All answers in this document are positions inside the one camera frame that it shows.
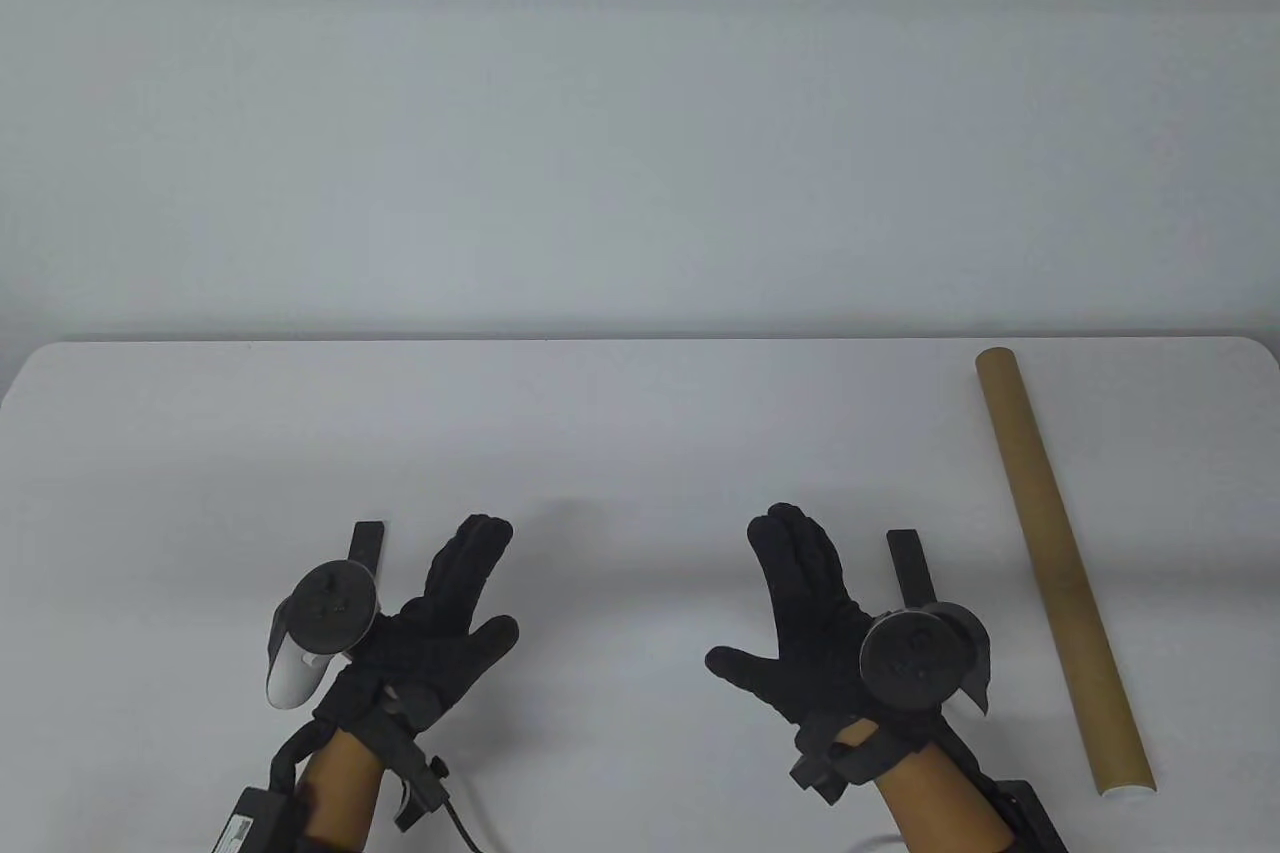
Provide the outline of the person's right hand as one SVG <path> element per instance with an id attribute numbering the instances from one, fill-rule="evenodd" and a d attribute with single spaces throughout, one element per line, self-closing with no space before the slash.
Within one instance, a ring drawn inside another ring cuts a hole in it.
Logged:
<path id="1" fill-rule="evenodd" d="M 717 646 L 707 669 L 797 727 L 818 719 L 840 719 L 842 727 L 868 721 L 905 745 L 927 747 L 936 716 L 892 711 L 859 674 L 873 619 L 851 598 L 826 530 L 795 505 L 771 505 L 750 520 L 748 542 L 765 579 L 778 652 L 767 658 Z"/>

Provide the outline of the person's left hand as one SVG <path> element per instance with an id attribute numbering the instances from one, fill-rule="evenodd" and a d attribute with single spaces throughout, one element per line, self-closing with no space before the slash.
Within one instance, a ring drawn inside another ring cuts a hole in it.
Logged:
<path id="1" fill-rule="evenodd" d="M 375 617 L 314 719 L 352 731 L 376 707 L 392 704 L 396 722 L 416 736 L 456 707 L 518 640 L 518 624 L 509 615 L 474 625 L 484 588 L 513 534 L 506 519 L 466 517 L 433 558 L 421 594 L 398 612 Z"/>

